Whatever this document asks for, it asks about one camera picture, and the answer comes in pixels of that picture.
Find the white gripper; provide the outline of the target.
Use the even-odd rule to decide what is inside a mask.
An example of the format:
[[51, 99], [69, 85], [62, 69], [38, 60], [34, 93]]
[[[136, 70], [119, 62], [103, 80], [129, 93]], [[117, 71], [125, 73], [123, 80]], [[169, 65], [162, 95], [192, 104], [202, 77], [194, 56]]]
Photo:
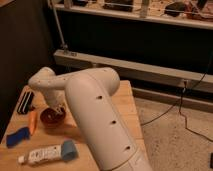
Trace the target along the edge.
[[46, 104], [52, 108], [59, 110], [65, 107], [64, 92], [60, 90], [46, 90], [44, 92], [44, 99]]

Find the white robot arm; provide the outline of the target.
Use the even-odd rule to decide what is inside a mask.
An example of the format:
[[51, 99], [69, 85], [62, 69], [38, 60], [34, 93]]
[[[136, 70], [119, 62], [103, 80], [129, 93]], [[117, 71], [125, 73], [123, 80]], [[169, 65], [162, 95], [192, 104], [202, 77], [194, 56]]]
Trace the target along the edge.
[[28, 81], [51, 107], [67, 106], [100, 171], [153, 171], [129, 132], [111, 96], [120, 86], [117, 72], [109, 67], [90, 68], [57, 75], [48, 67]]

